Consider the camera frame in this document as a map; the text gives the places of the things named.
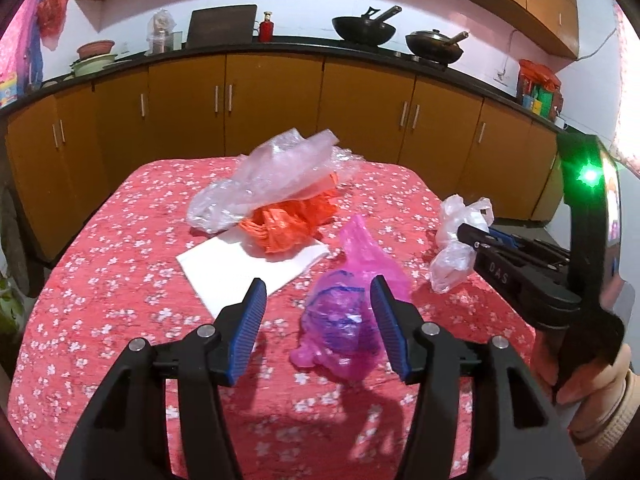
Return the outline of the person's right hand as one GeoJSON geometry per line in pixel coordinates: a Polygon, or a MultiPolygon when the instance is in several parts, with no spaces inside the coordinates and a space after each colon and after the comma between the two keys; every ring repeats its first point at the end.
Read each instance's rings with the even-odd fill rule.
{"type": "MultiPolygon", "coordinates": [[[[601,304],[611,307],[613,314],[620,314],[623,321],[623,333],[631,316],[636,293],[628,282],[619,276],[608,285],[600,296],[601,304]]],[[[541,388],[552,396],[556,414],[561,425],[568,428],[576,416],[587,419],[587,398],[598,389],[606,388],[607,382],[615,382],[620,367],[629,361],[629,349],[619,346],[613,364],[596,356],[586,362],[588,348],[582,349],[579,356],[584,360],[570,374],[565,382],[560,381],[560,364],[556,362],[551,349],[551,337],[537,335],[536,348],[532,356],[532,372],[540,381],[541,388]]]]}

